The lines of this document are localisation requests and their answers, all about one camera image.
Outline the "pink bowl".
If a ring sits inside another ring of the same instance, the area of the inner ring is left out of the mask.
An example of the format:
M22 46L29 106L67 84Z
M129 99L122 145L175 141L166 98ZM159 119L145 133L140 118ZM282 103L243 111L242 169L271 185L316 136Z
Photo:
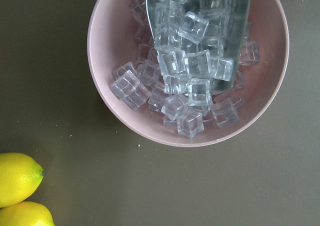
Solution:
M224 128L205 127L193 138L178 134L147 106L131 110L111 92L112 71L132 61L138 27L129 4L132 0L97 0L89 23L87 55L95 86L106 106L126 128L154 142L174 147L202 147L234 137L252 125L272 103L284 79L289 58L289 31L279 0L250 0L250 39L258 42L260 60L243 68L245 86L238 91L244 105L239 121Z

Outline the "metal ice scoop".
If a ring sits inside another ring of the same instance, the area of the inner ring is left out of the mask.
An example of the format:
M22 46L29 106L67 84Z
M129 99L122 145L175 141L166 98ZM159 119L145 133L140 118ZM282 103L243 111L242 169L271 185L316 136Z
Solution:
M207 79L213 94L235 81L250 0L146 0L162 76L169 86Z

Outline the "yellow lemon upper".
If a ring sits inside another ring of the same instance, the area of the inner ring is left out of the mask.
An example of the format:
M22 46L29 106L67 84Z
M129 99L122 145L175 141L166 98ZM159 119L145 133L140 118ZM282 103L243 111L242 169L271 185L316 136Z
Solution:
M0 206L15 205L31 196L45 175L32 157L18 152L0 154Z

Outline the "yellow lemon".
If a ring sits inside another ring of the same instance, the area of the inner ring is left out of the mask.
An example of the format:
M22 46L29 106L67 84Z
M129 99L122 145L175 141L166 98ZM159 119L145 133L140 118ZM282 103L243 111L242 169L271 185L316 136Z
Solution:
M32 201L22 201L0 210L0 225L54 226L55 223L46 206Z
M31 196L45 175L32 157L18 152L0 154L0 206L15 205Z

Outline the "yellow lemon lower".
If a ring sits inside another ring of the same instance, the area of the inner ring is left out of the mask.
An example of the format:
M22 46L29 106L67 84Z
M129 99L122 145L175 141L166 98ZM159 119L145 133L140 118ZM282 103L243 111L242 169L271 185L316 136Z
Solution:
M0 225L54 226L55 223L46 206L32 201L22 201L0 210Z

